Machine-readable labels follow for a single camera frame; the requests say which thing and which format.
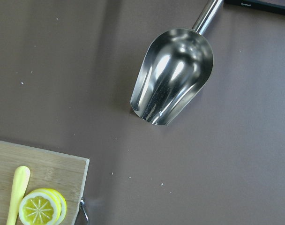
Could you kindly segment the steel scoop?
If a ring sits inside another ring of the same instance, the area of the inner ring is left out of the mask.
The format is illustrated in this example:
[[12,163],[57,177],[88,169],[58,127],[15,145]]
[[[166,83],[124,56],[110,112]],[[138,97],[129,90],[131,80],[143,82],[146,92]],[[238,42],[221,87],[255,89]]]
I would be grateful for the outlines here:
[[204,33],[222,4],[209,0],[192,28],[168,30],[150,44],[130,99],[141,119],[168,125],[203,88],[214,65]]

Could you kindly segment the bamboo cutting board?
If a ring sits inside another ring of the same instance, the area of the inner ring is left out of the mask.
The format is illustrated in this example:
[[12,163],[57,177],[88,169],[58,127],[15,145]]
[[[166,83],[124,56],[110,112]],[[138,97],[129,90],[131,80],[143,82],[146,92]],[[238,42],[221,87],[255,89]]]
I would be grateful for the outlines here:
[[29,193],[37,188],[59,191],[67,202],[64,225],[73,225],[83,196],[89,159],[0,141],[0,225],[6,224],[12,182],[19,166],[30,169]]

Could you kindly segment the lemon slice stack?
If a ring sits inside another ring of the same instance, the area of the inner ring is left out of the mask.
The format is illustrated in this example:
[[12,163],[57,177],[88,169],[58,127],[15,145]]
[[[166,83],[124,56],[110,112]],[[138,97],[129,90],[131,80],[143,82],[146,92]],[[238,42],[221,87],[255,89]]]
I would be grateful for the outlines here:
[[65,219],[67,203],[55,189],[39,188],[26,195],[19,206],[24,225],[59,225]]

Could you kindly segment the yellow plastic knife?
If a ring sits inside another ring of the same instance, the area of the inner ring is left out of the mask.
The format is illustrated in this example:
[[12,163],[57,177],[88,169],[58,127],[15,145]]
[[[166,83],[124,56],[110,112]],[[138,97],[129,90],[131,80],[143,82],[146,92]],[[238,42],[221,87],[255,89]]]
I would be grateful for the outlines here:
[[6,225],[16,224],[19,212],[19,205],[24,197],[25,191],[29,183],[29,179],[30,179],[30,169],[27,166],[22,165],[16,168],[13,177]]

